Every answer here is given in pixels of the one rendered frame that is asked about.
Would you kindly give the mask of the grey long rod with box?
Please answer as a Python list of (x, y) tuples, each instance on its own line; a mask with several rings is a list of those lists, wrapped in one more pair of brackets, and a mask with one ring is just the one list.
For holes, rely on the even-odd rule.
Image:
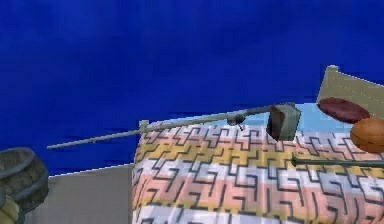
[(268, 105), (233, 112), (211, 114), (198, 118), (177, 121), (176, 123), (166, 123), (156, 126), (152, 126), (146, 120), (144, 120), (139, 124), (138, 130), (131, 130), (66, 143), (49, 145), (47, 146), (47, 149), (56, 149), (80, 144), (94, 143), (98, 141), (122, 138), (137, 134), (149, 133), (153, 131), (163, 131), (166, 129), (179, 128), (190, 125), (210, 123), (220, 120), (225, 120), (229, 126), (241, 127), (241, 124), (245, 121), (248, 116), (262, 113), (269, 113), (266, 131), (270, 137), (272, 137), (276, 141), (292, 141), (294, 139), (301, 117), (301, 111), (296, 108), (293, 102), (286, 102), (278, 105)]

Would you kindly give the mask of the dark grey round trash can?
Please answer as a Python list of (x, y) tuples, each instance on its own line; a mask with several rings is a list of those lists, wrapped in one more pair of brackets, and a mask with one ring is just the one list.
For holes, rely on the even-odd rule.
[(46, 165), (28, 147), (0, 151), (0, 196), (11, 197), (25, 214), (46, 199), (49, 172)]

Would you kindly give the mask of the yellow-green round object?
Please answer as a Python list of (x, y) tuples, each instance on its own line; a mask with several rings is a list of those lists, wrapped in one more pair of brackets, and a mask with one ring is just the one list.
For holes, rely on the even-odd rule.
[(19, 205), (9, 196), (0, 196), (0, 224), (23, 224), (24, 217)]

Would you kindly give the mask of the bed with maze-pattern blanket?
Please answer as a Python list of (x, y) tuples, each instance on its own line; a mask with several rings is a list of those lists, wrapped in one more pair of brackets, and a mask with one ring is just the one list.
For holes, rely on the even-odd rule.
[(317, 166), (368, 160), (349, 125), (301, 105), (294, 140), (277, 142), (265, 117), (142, 136), (133, 167), (132, 224), (384, 224), (384, 169)]

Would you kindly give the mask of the orange round pillow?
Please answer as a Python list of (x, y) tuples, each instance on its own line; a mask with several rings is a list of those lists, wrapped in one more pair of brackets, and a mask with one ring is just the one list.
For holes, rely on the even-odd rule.
[(353, 144), (368, 153), (384, 153), (384, 119), (366, 118), (355, 123), (350, 131)]

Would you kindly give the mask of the dark green thin rod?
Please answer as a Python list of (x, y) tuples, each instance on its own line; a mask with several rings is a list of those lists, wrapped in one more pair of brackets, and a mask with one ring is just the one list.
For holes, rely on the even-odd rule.
[(359, 167), (372, 167), (372, 168), (384, 168), (383, 160), (364, 160), (364, 161), (341, 161), (341, 160), (311, 160), (311, 159), (299, 159), (295, 156), (291, 158), (291, 164), (296, 167), (297, 165), (339, 165), (339, 166), (359, 166)]

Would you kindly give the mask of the dark red oval pillow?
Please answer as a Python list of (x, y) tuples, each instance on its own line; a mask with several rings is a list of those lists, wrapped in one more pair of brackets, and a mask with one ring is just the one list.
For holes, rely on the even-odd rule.
[(354, 124), (370, 117), (365, 108), (341, 98), (324, 98), (317, 103), (317, 106), (324, 114), (348, 124)]

